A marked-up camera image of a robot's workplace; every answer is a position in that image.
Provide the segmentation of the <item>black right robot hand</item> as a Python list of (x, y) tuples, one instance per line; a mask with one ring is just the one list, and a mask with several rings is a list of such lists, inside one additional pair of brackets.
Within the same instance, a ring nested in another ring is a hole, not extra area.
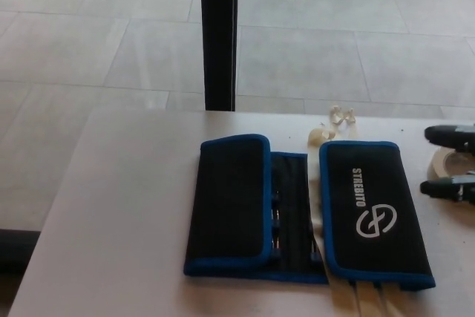
[(434, 153), (420, 192), (431, 198), (474, 204), (474, 127), (432, 125), (425, 139), (439, 149)]

